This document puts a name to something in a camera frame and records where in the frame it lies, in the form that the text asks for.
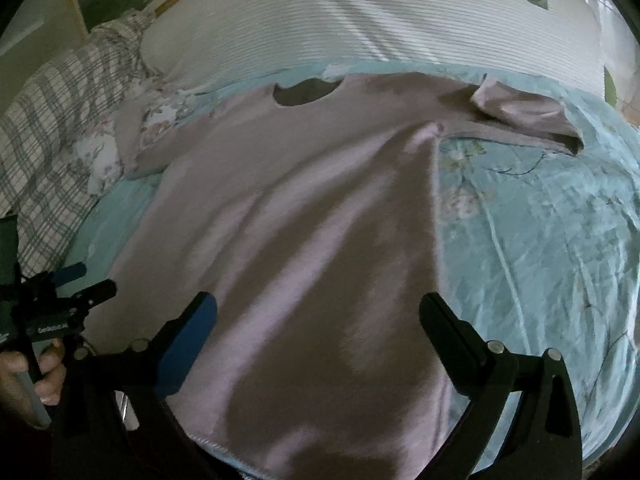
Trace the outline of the person's left hand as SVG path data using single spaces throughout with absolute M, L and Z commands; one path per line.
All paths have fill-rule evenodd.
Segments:
M 66 377 L 63 364 L 65 347 L 60 338 L 52 339 L 32 367 L 18 351 L 1 352 L 1 406 L 28 426 L 44 429 L 47 406 L 60 403 Z

